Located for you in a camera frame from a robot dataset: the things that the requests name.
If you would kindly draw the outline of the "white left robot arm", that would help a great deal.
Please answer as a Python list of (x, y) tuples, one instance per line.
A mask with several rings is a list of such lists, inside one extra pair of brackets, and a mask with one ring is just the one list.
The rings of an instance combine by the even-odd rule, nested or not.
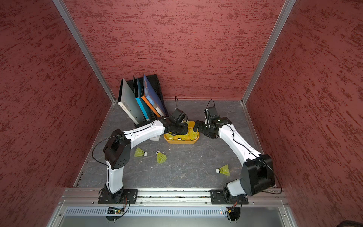
[(155, 136), (171, 132), (176, 135), (188, 133), (187, 116), (160, 117), (134, 130), (115, 130), (108, 139), (103, 152), (107, 166), (107, 181), (99, 196), (99, 203), (120, 204), (123, 193), (123, 171), (130, 160), (131, 149)]

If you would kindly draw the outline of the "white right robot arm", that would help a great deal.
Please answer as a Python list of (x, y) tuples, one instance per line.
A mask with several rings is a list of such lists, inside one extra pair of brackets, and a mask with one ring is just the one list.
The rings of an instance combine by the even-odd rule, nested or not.
[(222, 139), (242, 165), (240, 178), (226, 184), (225, 197), (253, 196), (275, 185), (272, 158), (254, 149), (229, 119), (218, 119), (208, 124), (196, 121), (193, 130), (212, 139)]

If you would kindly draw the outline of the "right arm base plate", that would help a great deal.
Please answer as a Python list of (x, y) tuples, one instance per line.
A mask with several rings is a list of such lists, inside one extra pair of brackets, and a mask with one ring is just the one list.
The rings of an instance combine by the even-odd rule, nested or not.
[(237, 204), (247, 205), (249, 204), (248, 197), (245, 194), (238, 196), (231, 196), (227, 190), (210, 190), (211, 203), (213, 205), (222, 204)]

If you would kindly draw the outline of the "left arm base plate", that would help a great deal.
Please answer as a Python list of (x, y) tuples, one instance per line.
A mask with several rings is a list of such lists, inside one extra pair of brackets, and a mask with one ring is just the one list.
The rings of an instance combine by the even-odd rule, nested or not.
[(98, 204), (135, 204), (138, 196), (137, 189), (123, 189), (112, 194), (103, 188), (99, 194)]

